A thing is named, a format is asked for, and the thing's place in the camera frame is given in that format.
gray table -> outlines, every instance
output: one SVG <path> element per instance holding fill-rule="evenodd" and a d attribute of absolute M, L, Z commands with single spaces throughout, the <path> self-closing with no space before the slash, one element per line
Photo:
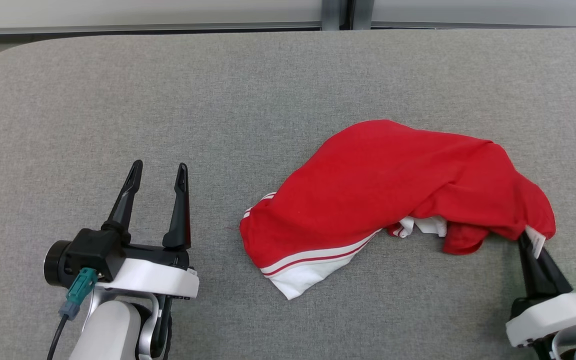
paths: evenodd
<path fill-rule="evenodd" d="M 505 239 L 458 257 L 434 235 L 380 234 L 291 301 L 247 257 L 244 210 L 377 118 L 504 146 L 549 196 L 546 247 L 576 287 L 576 29 L 57 39 L 0 54 L 0 359 L 45 356 L 65 293 L 46 251 L 101 225 L 137 158 L 139 244 L 160 244 L 177 164 L 190 172 L 201 287 L 173 306 L 171 359 L 533 358 L 505 336 L 524 291 Z"/>

black cable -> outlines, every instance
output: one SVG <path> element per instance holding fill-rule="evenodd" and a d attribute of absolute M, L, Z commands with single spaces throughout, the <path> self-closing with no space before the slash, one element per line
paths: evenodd
<path fill-rule="evenodd" d="M 170 352 L 170 343 L 172 340 L 172 316 L 168 318 L 168 333 L 166 335 L 166 351 L 164 351 L 164 357 L 161 360 L 168 360 L 168 355 Z"/>
<path fill-rule="evenodd" d="M 55 349 L 57 349 L 57 342 L 59 342 L 59 337 L 61 337 L 62 330 L 64 330 L 64 326 L 66 326 L 67 321 L 68 315 L 63 315 L 61 317 L 61 321 L 59 322 L 59 326 L 57 326 L 57 331 L 54 332 L 54 337 L 52 338 L 52 344 L 50 344 L 50 350 L 48 351 L 48 357 L 46 360 L 53 360 L 53 356 L 55 356 Z"/>

teal connector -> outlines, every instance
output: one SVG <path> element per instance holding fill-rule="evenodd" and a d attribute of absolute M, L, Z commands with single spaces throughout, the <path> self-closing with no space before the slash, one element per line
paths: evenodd
<path fill-rule="evenodd" d="M 70 285 L 66 294 L 66 302 L 59 309 L 59 315 L 67 317 L 69 321 L 75 319 L 80 312 L 84 299 L 92 292 L 97 284 L 97 271 L 92 268 L 83 268 Z"/>
<path fill-rule="evenodd" d="M 95 284 L 97 284 L 97 271 L 91 268 L 81 269 L 68 289 L 66 300 L 72 301 L 76 305 L 82 305 L 84 299 L 94 289 Z"/>

white trim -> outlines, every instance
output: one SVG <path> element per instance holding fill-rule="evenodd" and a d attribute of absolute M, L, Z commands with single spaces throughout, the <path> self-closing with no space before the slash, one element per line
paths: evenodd
<path fill-rule="evenodd" d="M 265 268 L 260 268 L 259 270 L 261 270 L 261 272 L 264 274 L 268 274 L 268 273 L 277 271 L 278 269 L 285 267 L 286 265 L 288 265 L 292 262 L 297 262 L 299 260 L 310 259 L 310 258 L 322 258 L 325 256 L 343 255 L 345 253 L 349 253 L 350 251 L 357 250 L 358 248 L 361 248 L 361 246 L 363 246 L 363 244 L 370 241 L 370 239 L 372 237 L 374 237 L 374 235 L 379 233 L 380 231 L 381 231 L 381 228 L 379 230 L 373 232 L 372 234 L 368 235 L 368 237 L 364 237 L 364 239 L 361 239 L 359 242 L 356 242 L 354 244 L 349 244 L 348 246 L 342 246 L 342 247 L 336 247 L 336 248 L 322 248 L 320 250 L 309 250 L 309 251 L 302 251 L 302 252 L 298 252 L 298 253 L 293 253 L 293 255 L 286 256 L 283 259 L 275 262 L 274 264 L 272 264 L 270 266 L 266 266 Z"/>
<path fill-rule="evenodd" d="M 424 234 L 437 234 L 441 238 L 446 237 L 448 232 L 448 222 L 441 216 L 430 216 L 429 218 L 414 218 L 406 216 L 399 221 L 401 227 L 392 231 L 390 234 L 393 237 L 400 237 L 404 239 L 412 234 L 415 225 Z"/>
<path fill-rule="evenodd" d="M 300 262 L 296 266 L 290 266 L 286 271 L 281 271 L 268 279 L 288 300 L 303 294 L 308 288 L 324 280 L 337 269 L 345 266 L 352 260 L 357 252 L 343 258 L 327 260 L 317 264 L 304 264 Z"/>
<path fill-rule="evenodd" d="M 266 196 L 264 196 L 263 198 L 261 198 L 261 200 L 272 199 L 272 198 L 275 197 L 275 194 L 277 194 L 277 191 L 275 191 L 275 192 L 273 192 L 273 193 L 266 194 Z"/>
<path fill-rule="evenodd" d="M 526 225 L 526 235 L 528 235 L 528 239 L 532 242 L 532 255 L 535 259 L 539 258 L 539 255 L 542 253 L 542 249 L 544 248 L 544 243 L 546 243 L 546 237 L 542 235 L 541 232 L 535 230 L 530 225 Z"/>
<path fill-rule="evenodd" d="M 265 276 L 267 279 L 272 280 L 272 278 L 276 278 L 277 276 L 288 272 L 290 269 L 301 267 L 303 265 L 313 266 L 313 265 L 317 265 L 317 264 L 328 264 L 328 263 L 339 262 L 340 260 L 344 260 L 347 258 L 352 258 L 356 254 L 358 254 L 359 251 L 361 251 L 363 249 L 363 246 L 365 246 L 366 243 L 363 243 L 355 251 L 348 253 L 348 255 L 332 257 L 330 259 L 303 260 L 303 261 L 295 262 L 295 264 L 292 264 L 290 266 L 286 266 L 285 268 L 282 268 L 280 271 L 277 271 L 277 272 L 273 273 L 272 275 L 263 274 L 263 276 Z"/>

red and white garment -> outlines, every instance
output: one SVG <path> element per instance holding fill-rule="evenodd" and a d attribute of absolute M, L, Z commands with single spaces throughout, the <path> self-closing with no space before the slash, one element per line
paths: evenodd
<path fill-rule="evenodd" d="M 466 255 L 489 232 L 535 255 L 555 234 L 544 192 L 486 139 L 416 130 L 390 120 L 357 123 L 330 137 L 240 223 L 244 248 L 288 298 L 348 264 L 380 230 L 406 237 L 416 225 Z"/>

